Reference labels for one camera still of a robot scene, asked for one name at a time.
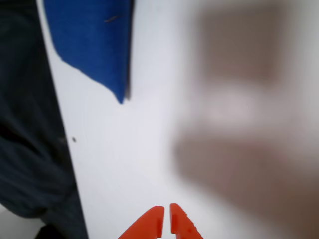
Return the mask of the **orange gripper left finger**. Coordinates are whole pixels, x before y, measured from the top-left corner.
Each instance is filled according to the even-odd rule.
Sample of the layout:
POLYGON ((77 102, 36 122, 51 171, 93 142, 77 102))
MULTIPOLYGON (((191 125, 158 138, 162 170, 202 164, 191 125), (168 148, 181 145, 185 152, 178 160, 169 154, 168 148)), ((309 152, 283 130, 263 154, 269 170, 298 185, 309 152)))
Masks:
POLYGON ((164 207, 154 206, 140 216, 119 239, 157 239, 162 237, 164 207))

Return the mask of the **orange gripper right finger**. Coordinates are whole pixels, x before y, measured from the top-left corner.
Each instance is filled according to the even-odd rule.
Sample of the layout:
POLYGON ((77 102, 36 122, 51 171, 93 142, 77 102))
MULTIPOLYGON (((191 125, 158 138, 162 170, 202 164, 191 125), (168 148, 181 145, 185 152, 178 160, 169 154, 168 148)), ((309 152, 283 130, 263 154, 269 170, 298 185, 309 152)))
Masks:
POLYGON ((177 239, 203 239, 186 212, 176 203, 170 204, 171 233, 177 239))

